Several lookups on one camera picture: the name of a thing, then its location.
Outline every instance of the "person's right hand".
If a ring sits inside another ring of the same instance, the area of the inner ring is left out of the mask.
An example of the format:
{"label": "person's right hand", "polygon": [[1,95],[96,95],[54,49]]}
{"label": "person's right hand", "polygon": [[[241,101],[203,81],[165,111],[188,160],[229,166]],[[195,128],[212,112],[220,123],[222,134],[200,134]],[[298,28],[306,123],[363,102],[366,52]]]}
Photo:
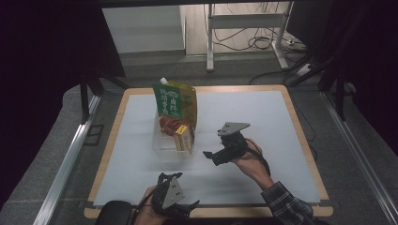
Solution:
{"label": "person's right hand", "polygon": [[[246,142],[252,150],[258,151],[260,154],[263,153],[260,146],[253,140],[248,139]],[[246,152],[243,157],[233,159],[232,162],[234,162],[244,174],[254,180],[261,189],[265,190],[274,185],[273,180],[268,175],[261,160],[252,153]]]}

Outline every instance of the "person's left hand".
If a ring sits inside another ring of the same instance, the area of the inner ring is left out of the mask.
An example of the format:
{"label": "person's left hand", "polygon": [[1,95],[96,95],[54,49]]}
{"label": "person's left hand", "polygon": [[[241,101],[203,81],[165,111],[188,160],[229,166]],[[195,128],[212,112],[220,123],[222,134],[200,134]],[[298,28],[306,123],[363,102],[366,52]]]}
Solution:
{"label": "person's left hand", "polygon": [[[150,192],[155,188],[149,187],[144,196],[143,199],[149,195]],[[144,205],[144,207],[140,210],[138,213],[137,218],[135,219],[135,223],[131,225],[161,225],[163,222],[167,219],[167,217],[164,217],[162,215],[159,215],[155,213],[152,207],[152,196],[149,197],[148,201]]]}

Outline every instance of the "red food item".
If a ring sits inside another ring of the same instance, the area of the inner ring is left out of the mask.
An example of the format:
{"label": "red food item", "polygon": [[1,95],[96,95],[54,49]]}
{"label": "red food item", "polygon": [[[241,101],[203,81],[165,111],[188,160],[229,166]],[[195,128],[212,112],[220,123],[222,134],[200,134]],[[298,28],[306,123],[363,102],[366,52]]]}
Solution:
{"label": "red food item", "polygon": [[159,119],[159,124],[161,125],[161,132],[169,136],[174,136],[176,130],[181,126],[182,122],[179,119],[170,117],[161,117]]}

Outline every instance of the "plaid sleeve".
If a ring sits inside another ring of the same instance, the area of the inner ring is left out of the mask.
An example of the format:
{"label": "plaid sleeve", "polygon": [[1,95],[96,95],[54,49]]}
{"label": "plaid sleeve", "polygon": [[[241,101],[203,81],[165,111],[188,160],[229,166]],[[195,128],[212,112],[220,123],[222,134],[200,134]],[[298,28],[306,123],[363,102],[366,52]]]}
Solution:
{"label": "plaid sleeve", "polygon": [[261,193],[272,215],[285,225],[297,225],[304,218],[313,217],[313,208],[306,202],[294,197],[281,182]]}

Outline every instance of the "table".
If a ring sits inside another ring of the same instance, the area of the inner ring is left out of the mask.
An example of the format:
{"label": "table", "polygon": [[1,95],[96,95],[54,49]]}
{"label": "table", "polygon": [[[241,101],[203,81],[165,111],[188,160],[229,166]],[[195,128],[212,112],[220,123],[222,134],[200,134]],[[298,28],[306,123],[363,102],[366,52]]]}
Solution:
{"label": "table", "polygon": [[[306,142],[302,128],[299,123],[299,119],[295,113],[292,101],[287,93],[284,86],[281,85],[259,85],[259,86],[200,86],[195,87],[197,93],[247,93],[247,92],[267,92],[267,91],[278,91],[283,96],[284,103],[287,107],[288,113],[292,119],[292,123],[295,131],[298,135],[299,144],[301,145],[303,155],[305,156],[306,163],[308,164],[311,175],[314,179],[316,189],[319,193],[321,203],[329,201],[328,193],[325,190],[320,174],[314,163],[311,150]],[[100,184],[104,178],[108,163],[112,156],[117,132],[120,130],[122,119],[125,114],[125,110],[129,101],[130,95],[148,95],[152,94],[151,88],[131,88],[128,89],[120,103],[120,107],[117,112],[117,116],[112,127],[111,135],[108,139],[99,170],[93,187],[91,189],[88,201],[95,201],[98,193]],[[316,217],[328,217],[332,214],[333,209],[331,206],[321,206],[319,203],[313,204],[314,215]],[[88,218],[96,218],[100,213],[100,209],[85,208],[84,215]],[[250,207],[250,206],[239,206],[239,207],[211,207],[211,208],[197,208],[191,212],[192,218],[259,218],[259,217],[271,217],[267,207]]]}

